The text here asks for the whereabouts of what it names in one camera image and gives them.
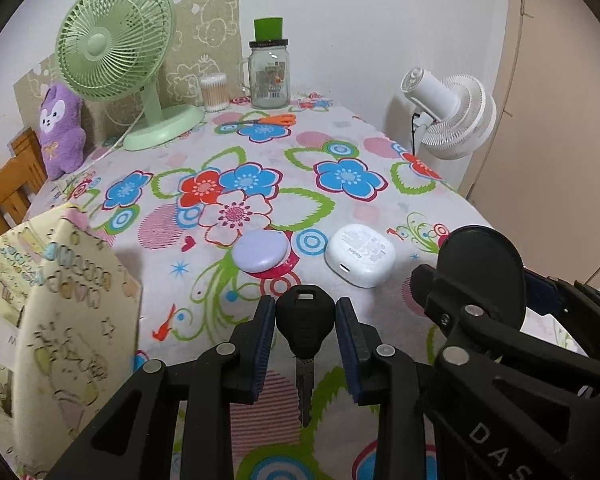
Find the black car key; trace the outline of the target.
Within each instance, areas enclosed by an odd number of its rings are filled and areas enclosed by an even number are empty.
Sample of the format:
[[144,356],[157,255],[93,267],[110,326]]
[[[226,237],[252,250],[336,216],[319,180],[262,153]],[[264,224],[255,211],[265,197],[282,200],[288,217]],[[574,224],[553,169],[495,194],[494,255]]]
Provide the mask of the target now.
[[306,428],[312,419],[314,358],[334,329],[335,301],[318,286],[292,286],[276,300],[275,318],[296,359],[299,420]]

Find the white earbuds case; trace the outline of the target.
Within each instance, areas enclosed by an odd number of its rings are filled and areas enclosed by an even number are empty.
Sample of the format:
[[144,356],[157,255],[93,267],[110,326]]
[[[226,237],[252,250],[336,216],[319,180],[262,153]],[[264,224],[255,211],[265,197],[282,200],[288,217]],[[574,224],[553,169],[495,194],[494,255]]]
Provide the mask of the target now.
[[396,262],[390,240],[364,224],[343,226],[329,239],[325,261],[340,278],[358,288],[375,288],[385,281]]

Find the lilac round case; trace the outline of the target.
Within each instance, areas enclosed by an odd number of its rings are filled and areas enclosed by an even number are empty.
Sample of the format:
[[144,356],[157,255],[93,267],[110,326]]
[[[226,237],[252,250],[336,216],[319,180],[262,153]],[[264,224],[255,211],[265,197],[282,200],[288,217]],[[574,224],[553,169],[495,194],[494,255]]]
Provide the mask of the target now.
[[268,271],[281,263],[289,252],[289,240],[282,232],[249,231],[236,240],[230,255],[239,270],[247,273]]

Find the beige door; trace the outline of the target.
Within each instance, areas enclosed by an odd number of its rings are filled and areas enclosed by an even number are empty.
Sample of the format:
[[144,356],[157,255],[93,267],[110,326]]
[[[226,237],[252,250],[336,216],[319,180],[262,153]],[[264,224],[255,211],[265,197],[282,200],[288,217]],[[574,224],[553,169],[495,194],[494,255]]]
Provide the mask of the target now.
[[600,287],[600,22],[583,0],[509,0],[494,96],[467,199],[531,270]]

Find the yellow cartoon storage box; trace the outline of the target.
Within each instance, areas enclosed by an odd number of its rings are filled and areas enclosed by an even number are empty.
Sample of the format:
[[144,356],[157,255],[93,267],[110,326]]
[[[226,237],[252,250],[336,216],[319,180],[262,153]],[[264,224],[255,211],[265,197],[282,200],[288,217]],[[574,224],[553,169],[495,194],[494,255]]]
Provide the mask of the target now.
[[74,205],[0,236],[0,452],[43,478],[132,374],[142,286]]

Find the white clip fan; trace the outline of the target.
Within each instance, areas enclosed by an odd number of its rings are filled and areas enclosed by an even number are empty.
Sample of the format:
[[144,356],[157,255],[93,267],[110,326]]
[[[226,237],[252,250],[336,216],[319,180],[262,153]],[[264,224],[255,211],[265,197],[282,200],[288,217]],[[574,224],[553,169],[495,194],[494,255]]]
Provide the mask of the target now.
[[442,160],[457,160],[481,148],[495,127],[493,96],[474,76],[438,79],[429,70],[412,68],[401,81],[404,98],[414,107],[412,152],[420,148]]

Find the floral tablecloth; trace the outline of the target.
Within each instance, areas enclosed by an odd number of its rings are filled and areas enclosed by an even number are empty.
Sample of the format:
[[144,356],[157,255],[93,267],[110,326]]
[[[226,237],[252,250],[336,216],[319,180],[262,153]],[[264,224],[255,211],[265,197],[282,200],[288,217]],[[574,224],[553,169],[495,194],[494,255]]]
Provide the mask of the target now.
[[[279,114],[297,121],[242,125]],[[349,297],[385,340],[432,362],[443,337],[411,297],[411,272],[434,263],[452,231],[483,220],[408,148],[318,94],[275,112],[238,100],[146,151],[98,148],[71,184],[46,183],[31,211],[68,203],[111,237],[142,284],[137,361],[169,365],[226,341],[261,296],[298,284]],[[385,235],[396,250],[390,278],[376,288],[355,287],[326,264],[329,239],[350,223]],[[239,270],[232,246],[260,230],[286,235],[286,258],[261,273]]]

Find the wooden bed headboard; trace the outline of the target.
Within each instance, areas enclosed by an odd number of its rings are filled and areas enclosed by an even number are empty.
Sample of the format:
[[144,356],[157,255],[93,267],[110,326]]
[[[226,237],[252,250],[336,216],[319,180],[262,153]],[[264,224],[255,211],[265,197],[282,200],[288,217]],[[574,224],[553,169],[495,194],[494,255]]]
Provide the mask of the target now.
[[9,143],[12,158],[0,169],[0,236],[23,222],[31,206],[30,194],[36,194],[47,180],[38,136],[31,129],[22,130]]

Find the purple plush rabbit toy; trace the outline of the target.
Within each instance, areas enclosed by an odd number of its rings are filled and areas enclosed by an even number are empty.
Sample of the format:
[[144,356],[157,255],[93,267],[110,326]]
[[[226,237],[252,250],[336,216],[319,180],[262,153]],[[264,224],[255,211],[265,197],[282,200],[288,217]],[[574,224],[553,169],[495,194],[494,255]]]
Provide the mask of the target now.
[[84,162],[82,106],[83,100],[63,82],[53,82],[48,87],[38,116],[38,142],[50,180],[72,174]]

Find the glass jar green lid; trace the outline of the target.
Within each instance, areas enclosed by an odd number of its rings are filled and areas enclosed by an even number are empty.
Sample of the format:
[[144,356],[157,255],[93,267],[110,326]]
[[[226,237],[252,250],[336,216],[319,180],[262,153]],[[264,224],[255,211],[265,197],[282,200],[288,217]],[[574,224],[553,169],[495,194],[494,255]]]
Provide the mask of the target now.
[[290,61],[283,19],[257,18],[253,30],[250,55],[238,65],[242,90],[254,107],[284,108],[290,101]]

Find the cotton swab container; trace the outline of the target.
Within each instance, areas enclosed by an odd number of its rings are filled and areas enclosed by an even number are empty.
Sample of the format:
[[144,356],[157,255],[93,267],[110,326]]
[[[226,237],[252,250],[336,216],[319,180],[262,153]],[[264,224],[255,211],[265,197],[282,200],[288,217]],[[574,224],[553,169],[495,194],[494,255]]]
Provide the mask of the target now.
[[199,78],[204,109],[209,113],[225,110],[230,106],[227,76],[224,73],[204,75]]

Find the green desk fan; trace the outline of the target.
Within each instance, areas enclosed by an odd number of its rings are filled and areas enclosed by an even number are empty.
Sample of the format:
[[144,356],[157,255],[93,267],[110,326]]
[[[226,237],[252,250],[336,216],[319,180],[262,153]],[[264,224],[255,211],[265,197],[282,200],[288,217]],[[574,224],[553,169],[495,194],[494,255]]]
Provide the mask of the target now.
[[122,136],[138,152],[197,127],[204,111],[164,107],[157,78],[175,32],[172,0],[76,0],[59,27],[55,58],[61,80],[87,101],[139,94],[143,108]]

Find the orange handled scissors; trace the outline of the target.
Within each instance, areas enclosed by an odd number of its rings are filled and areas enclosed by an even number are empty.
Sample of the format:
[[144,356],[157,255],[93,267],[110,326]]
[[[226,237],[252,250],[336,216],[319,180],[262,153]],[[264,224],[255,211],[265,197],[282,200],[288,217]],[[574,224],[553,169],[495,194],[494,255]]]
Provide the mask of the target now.
[[281,127],[291,127],[296,121],[297,116],[295,114],[279,114],[260,117],[253,120],[243,120],[242,125],[276,125]]

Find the beige cartoon wall board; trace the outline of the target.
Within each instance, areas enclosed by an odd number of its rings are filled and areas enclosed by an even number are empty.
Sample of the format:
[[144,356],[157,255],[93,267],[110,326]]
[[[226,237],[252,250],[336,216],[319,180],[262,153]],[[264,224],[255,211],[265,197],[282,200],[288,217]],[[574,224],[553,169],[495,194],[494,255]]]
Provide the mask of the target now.
[[[239,0],[180,0],[173,3],[175,32],[157,78],[161,105],[190,104],[204,110],[199,78],[215,73],[224,73],[228,92],[238,96],[238,65],[242,59]],[[54,52],[15,83],[18,108],[26,126],[38,130],[44,96],[48,87],[57,81],[63,82]],[[88,140],[94,142],[114,134],[125,134],[143,108],[137,93],[109,102],[81,99],[81,124]]]

